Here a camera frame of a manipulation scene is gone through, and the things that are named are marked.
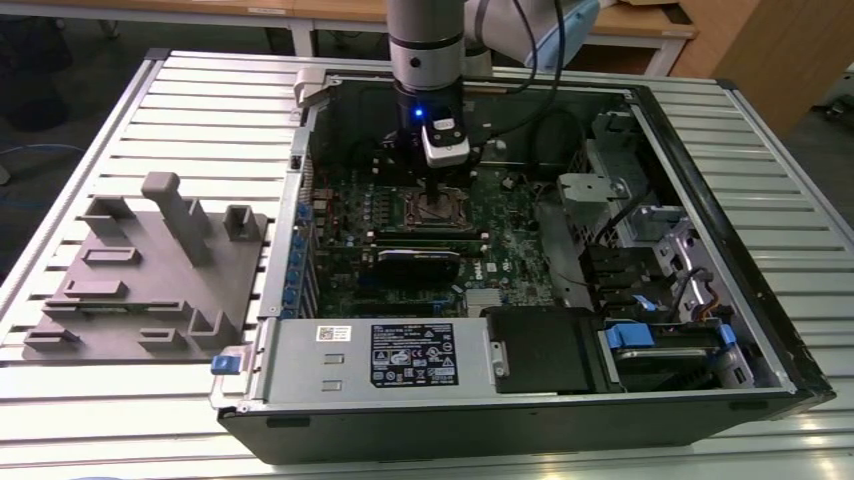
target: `power supply label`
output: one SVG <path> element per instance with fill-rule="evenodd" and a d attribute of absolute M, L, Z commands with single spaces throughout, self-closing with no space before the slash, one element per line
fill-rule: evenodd
<path fill-rule="evenodd" d="M 377 388 L 459 385 L 454 325 L 373 325 L 371 383 Z"/>

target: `blue clip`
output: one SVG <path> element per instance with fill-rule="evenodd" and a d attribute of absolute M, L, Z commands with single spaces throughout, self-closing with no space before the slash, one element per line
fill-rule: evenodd
<path fill-rule="evenodd" d="M 299 264 L 303 262 L 303 254 L 299 252 L 291 252 L 288 262 L 292 267 L 299 267 Z"/>
<path fill-rule="evenodd" d="M 288 285 L 296 285 L 299 283 L 299 272 L 296 270 L 291 270 L 284 278 L 288 282 Z"/>
<path fill-rule="evenodd" d="M 284 289 L 284 304 L 293 305 L 296 303 L 296 290 L 292 288 Z"/>
<path fill-rule="evenodd" d="M 240 375 L 240 357 L 216 355 L 211 360 L 211 373 L 213 375 Z"/>
<path fill-rule="evenodd" d="M 305 246 L 305 237 L 301 234 L 293 234 L 293 248 L 300 249 Z"/>
<path fill-rule="evenodd" d="M 643 295 L 632 295 L 632 297 L 635 297 L 635 300 L 638 300 L 638 303 L 647 312 L 654 312 L 655 310 L 658 310 L 658 306 L 652 302 L 650 302 L 650 300 Z"/>
<path fill-rule="evenodd" d="M 296 205 L 296 217 L 300 220 L 308 220 L 311 218 L 311 209 L 304 203 Z"/>
<path fill-rule="evenodd" d="M 644 323 L 619 323 L 604 331 L 608 347 L 654 347 L 652 332 Z"/>
<path fill-rule="evenodd" d="M 735 332 L 732 331 L 732 327 L 726 324 L 722 324 L 718 327 L 718 333 L 720 334 L 720 339 L 723 340 L 723 344 L 727 347 L 735 345 Z"/>

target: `floor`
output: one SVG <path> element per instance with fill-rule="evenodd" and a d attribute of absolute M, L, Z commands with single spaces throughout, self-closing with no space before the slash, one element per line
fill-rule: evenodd
<path fill-rule="evenodd" d="M 75 63 L 53 76 L 53 83 L 69 106 L 69 119 L 61 126 L 39 133 L 17 132 L 0 119 L 0 151 L 32 143 L 85 148 L 151 47 L 241 53 L 269 53 L 271 48 L 283 54 L 292 51 L 287 32 L 265 32 L 260 28 L 123 22 L 119 29 L 119 38 L 108 40 L 95 21 L 65 22 L 64 37 Z M 387 58 L 387 45 L 379 34 L 344 38 L 351 35 L 323 33 L 319 36 L 321 55 Z M 854 224 L 854 189 L 850 188 L 854 129 L 828 123 L 819 113 L 810 113 L 786 144 L 843 217 Z M 73 151 L 64 150 L 27 150 L 0 156 L 0 165 L 12 174 L 9 183 L 0 186 L 0 281 L 79 157 Z"/>

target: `wire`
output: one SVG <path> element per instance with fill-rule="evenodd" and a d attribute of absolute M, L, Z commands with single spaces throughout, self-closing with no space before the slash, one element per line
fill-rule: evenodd
<path fill-rule="evenodd" d="M 36 143 L 32 145 L 21 145 L 20 147 L 12 147 L 0 152 L 0 156 L 12 152 L 17 152 L 19 150 L 75 150 L 76 152 L 85 153 L 80 147 L 75 147 L 73 145 L 63 145 L 59 143 Z"/>
<path fill-rule="evenodd" d="M 524 14 L 524 9 L 522 8 L 522 4 L 519 0 L 512 0 L 512 5 L 516 8 L 516 13 L 519 14 L 519 18 L 522 19 L 522 25 L 524 26 L 524 33 L 528 36 L 528 42 L 531 43 L 531 53 L 534 55 L 534 62 L 531 65 L 531 74 L 528 75 L 527 80 L 518 87 L 507 90 L 507 95 L 512 95 L 515 93 L 520 93 L 531 86 L 534 83 L 534 79 L 536 78 L 536 70 L 539 68 L 539 55 L 536 52 L 536 39 L 534 38 L 534 31 L 531 30 L 531 23 L 528 22 L 528 17 Z"/>
<path fill-rule="evenodd" d="M 558 64 L 555 65 L 555 77 L 551 82 L 551 89 L 548 90 L 548 94 L 546 95 L 546 98 L 543 99 L 543 102 L 540 103 L 536 110 L 534 110 L 527 117 L 524 117 L 516 124 L 492 131 L 492 133 L 488 135 L 486 140 L 483 140 L 483 142 L 478 142 L 472 144 L 472 148 L 483 147 L 490 140 L 492 140 L 496 137 L 500 137 L 502 135 L 512 132 L 514 130 L 518 130 L 519 128 L 526 126 L 528 123 L 531 123 L 534 120 L 536 120 L 540 117 L 540 115 L 546 113 L 548 106 L 551 105 L 551 102 L 555 99 L 555 96 L 558 94 L 558 86 L 560 85 L 560 75 L 563 73 L 563 56 L 566 54 L 566 32 L 563 31 L 563 28 L 564 28 L 563 27 L 563 6 L 560 5 L 560 0 L 554 0 L 554 5 L 555 5 L 555 15 L 558 16 Z"/>
<path fill-rule="evenodd" d="M 682 297 L 684 296 L 684 291 L 688 288 L 688 283 L 691 283 L 691 278 L 700 272 L 708 273 L 708 270 L 703 267 L 694 267 L 688 270 L 688 273 L 682 277 L 682 281 L 679 282 L 679 286 L 676 287 L 676 293 L 672 296 L 672 304 L 670 305 L 670 313 L 667 314 L 667 322 L 674 323 L 676 319 L 676 315 L 679 314 L 679 303 L 682 302 Z"/>
<path fill-rule="evenodd" d="M 550 187 L 554 187 L 554 184 L 547 183 L 546 185 L 543 185 L 539 188 L 539 190 L 536 190 L 534 188 L 534 184 L 528 181 L 528 177 L 524 174 L 522 174 L 522 180 L 524 180 L 526 185 L 528 185 L 528 190 L 534 194 L 534 208 L 539 208 L 538 204 L 539 204 L 539 199 L 543 196 L 543 192 L 546 190 L 548 190 Z M 548 258 L 548 255 L 546 255 L 546 254 L 543 254 L 543 261 L 546 262 L 546 265 L 548 266 L 548 271 L 554 272 L 555 275 L 558 275 L 563 280 L 566 280 L 570 283 L 574 283 L 575 285 L 580 285 L 582 287 L 590 287 L 588 283 L 579 282 L 578 280 L 572 280 L 570 277 L 563 275 L 558 270 L 555 270 L 554 267 L 551 266 L 551 259 Z"/>
<path fill-rule="evenodd" d="M 703 282 L 703 286 L 706 287 L 706 291 L 711 295 L 711 300 L 708 300 L 708 303 L 700 308 L 699 312 L 696 312 L 696 318 L 700 321 L 707 320 L 708 314 L 715 309 L 715 307 L 720 305 L 720 295 L 718 295 L 715 289 L 711 288 L 711 282 Z"/>
<path fill-rule="evenodd" d="M 616 226 L 616 224 L 623 220 L 623 218 L 626 218 L 626 216 L 634 211 L 634 209 L 638 208 L 638 205 L 640 205 L 640 202 L 643 201 L 643 199 L 647 197 L 650 193 L 652 193 L 652 185 L 647 184 L 646 189 L 643 190 L 643 193 L 628 200 L 628 202 L 623 206 L 623 209 L 608 220 L 608 222 L 604 224 L 599 232 L 596 232 L 596 236 L 592 238 L 594 244 L 599 243 L 599 240 L 602 240 L 602 237 L 604 237 L 604 234 L 608 232 L 608 230 L 611 230 Z"/>

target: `aluminum slotted surface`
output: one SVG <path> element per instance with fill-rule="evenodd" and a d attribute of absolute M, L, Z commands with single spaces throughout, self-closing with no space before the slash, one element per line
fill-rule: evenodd
<path fill-rule="evenodd" d="M 383 70 L 380 62 L 312 59 L 336 69 Z M 691 447 L 392 464 L 271 467 L 216 423 L 207 365 L 32 367 L 19 363 L 25 332 L 40 318 L 88 227 L 73 221 L 93 194 L 128 195 L 135 209 L 149 170 L 181 178 L 180 192 L 205 211 L 248 203 L 277 215 L 296 124 L 289 85 L 303 60 L 173 52 L 140 79 L 97 152 L 88 180 L 33 255 L 0 323 L 0 477 L 752 479 L 854 477 L 854 253 L 796 168 L 756 122 L 711 81 L 578 74 L 572 80 L 642 83 L 668 114 L 718 201 L 742 236 L 839 397 L 806 414 L 742 425 Z M 524 72 L 499 70 L 502 75 Z M 253 292 L 261 291 L 259 269 Z M 244 338 L 253 339 L 259 304 Z M 241 391 L 241 378 L 225 390 Z"/>

